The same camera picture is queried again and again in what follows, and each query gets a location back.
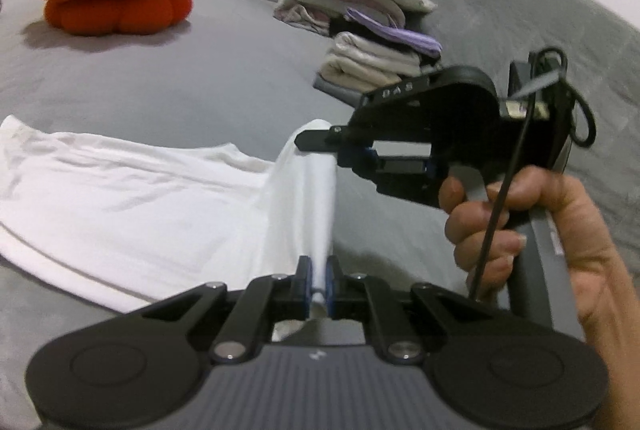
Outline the white garment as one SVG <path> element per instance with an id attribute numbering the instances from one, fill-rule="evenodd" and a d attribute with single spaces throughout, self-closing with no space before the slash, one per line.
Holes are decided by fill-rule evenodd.
<path id="1" fill-rule="evenodd" d="M 176 149 L 1 125 L 1 254 L 82 299 L 129 312 L 209 281 L 242 289 L 312 262 L 324 288 L 336 161 L 293 142 L 274 161 L 231 143 Z"/>

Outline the lower orange pumpkin cushion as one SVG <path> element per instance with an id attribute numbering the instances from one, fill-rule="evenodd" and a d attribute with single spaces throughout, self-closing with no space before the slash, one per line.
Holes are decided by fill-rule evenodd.
<path id="1" fill-rule="evenodd" d="M 186 20 L 192 0 L 48 1 L 44 18 L 76 36 L 152 35 Z"/>

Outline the lavender folded garment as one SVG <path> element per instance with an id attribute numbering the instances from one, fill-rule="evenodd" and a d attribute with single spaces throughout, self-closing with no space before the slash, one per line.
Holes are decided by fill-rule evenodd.
<path id="1" fill-rule="evenodd" d="M 442 45 L 430 35 L 406 30 L 405 28 L 383 25 L 354 8 L 347 9 L 345 18 L 360 24 L 388 42 L 408 46 L 432 59 L 439 59 L 442 56 Z"/>

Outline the cream folded garment upper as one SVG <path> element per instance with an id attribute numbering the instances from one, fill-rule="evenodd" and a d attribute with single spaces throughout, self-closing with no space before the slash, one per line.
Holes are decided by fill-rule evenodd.
<path id="1" fill-rule="evenodd" d="M 349 32 L 335 36 L 329 53 L 398 75 L 418 76 L 422 73 L 418 53 L 388 48 Z"/>

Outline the grey-blue folded garment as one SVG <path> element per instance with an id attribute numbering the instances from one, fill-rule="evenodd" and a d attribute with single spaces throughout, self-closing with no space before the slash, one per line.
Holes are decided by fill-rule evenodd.
<path id="1" fill-rule="evenodd" d="M 354 109 L 356 109 L 362 99 L 362 92 L 328 82 L 320 75 L 317 75 L 316 79 L 314 79 L 314 89 L 317 89 Z"/>

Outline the beige folded garment lower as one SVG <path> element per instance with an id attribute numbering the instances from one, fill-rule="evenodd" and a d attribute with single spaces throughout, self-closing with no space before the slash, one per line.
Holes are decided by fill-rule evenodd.
<path id="1" fill-rule="evenodd" d="M 390 72 L 343 58 L 323 62 L 319 70 L 319 75 L 327 82 L 362 92 L 392 86 L 400 83 L 402 79 L 421 74 L 420 66 L 404 68 L 400 72 Z"/>

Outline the grey quilted blanket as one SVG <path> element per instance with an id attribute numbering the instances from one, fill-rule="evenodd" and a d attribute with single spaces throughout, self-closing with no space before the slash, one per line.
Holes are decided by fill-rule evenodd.
<path id="1" fill-rule="evenodd" d="M 431 0 L 412 30 L 442 44 L 446 64 L 469 64 L 506 88 L 509 64 L 547 46 L 567 55 L 567 77 L 596 117 L 596 143 L 570 171 L 600 207 L 616 245 L 639 251 L 639 32 L 593 0 Z"/>

